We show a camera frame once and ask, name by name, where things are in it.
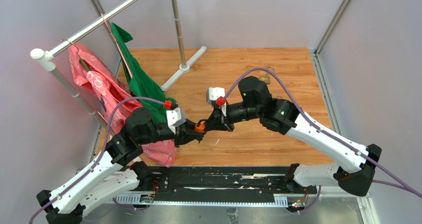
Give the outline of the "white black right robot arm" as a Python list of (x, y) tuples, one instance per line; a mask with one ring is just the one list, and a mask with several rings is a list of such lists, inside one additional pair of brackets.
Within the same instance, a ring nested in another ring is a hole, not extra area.
[(309, 186), (339, 186), (349, 194), (367, 195), (375, 175), (375, 164), (366, 156), (378, 161), (382, 149), (371, 144), (355, 143), (325, 127), (289, 100), (273, 98), (267, 84), (249, 76), (238, 83), (242, 97), (239, 103), (222, 100), (223, 88), (207, 90), (207, 103), (213, 112), (205, 121), (204, 131), (233, 131), (237, 122), (258, 119), (268, 130), (300, 140), (334, 162), (323, 165), (291, 164), (284, 177), (287, 191), (296, 193)]

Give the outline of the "orange black Opel padlock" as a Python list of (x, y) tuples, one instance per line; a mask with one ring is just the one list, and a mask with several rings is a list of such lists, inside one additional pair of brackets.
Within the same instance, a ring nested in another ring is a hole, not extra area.
[(207, 119), (200, 119), (196, 124), (195, 124), (195, 132), (199, 132), (199, 133), (206, 133), (206, 126), (207, 126)]

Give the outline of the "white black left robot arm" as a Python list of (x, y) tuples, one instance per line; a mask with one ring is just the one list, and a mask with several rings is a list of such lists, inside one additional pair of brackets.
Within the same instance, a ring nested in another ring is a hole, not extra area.
[(103, 181), (143, 153), (148, 144), (173, 140), (179, 146), (202, 140), (203, 124), (186, 119), (180, 108), (166, 113), (167, 122), (155, 123), (149, 109), (136, 109), (87, 167), (57, 189), (41, 191), (37, 200), (46, 211), (47, 222), (79, 224), (91, 210), (112, 197), (137, 188), (146, 191), (153, 186), (152, 171), (143, 161), (134, 162), (120, 176)]

